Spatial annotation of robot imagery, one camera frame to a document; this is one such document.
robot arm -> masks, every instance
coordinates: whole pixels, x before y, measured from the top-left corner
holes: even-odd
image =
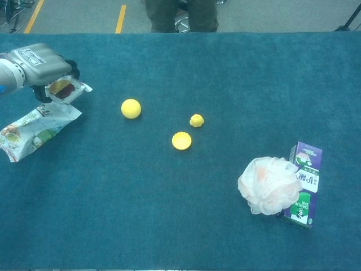
[[[39,101],[50,103],[45,86],[65,75],[79,79],[77,64],[65,60],[47,45],[38,43],[14,49],[0,54],[0,97],[30,86]]]

yellow lemon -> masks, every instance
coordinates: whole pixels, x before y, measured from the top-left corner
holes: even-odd
[[[183,151],[189,148],[192,143],[192,138],[185,132],[178,132],[171,139],[171,143],[177,150]]]
[[[201,115],[194,114],[191,117],[190,125],[192,125],[193,127],[201,127],[203,125],[203,123],[204,123],[204,119]]]
[[[140,103],[134,99],[125,100],[121,106],[122,114],[128,119],[135,119],[138,117],[141,110]]]

dark pants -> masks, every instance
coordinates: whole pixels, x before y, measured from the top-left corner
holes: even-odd
[[[178,0],[146,0],[146,9],[152,22],[152,32],[175,32],[174,18],[178,11]],[[188,0],[188,16],[191,31],[217,31],[215,0]]]

purple carton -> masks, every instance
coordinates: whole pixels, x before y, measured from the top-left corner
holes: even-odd
[[[278,214],[282,220],[311,229],[314,225],[322,150],[298,142],[290,152],[289,161],[298,166],[296,175],[302,181],[300,197]]]

teal carpet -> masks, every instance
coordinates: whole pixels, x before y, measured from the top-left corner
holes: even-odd
[[[0,153],[0,268],[360,269],[360,32],[0,41],[49,44],[94,89],[31,156]],[[127,98],[140,118],[120,114]],[[29,88],[1,99],[0,127],[36,106]],[[178,131],[189,150],[171,146]],[[323,150],[312,230],[252,215],[237,190],[252,159],[297,141]]]

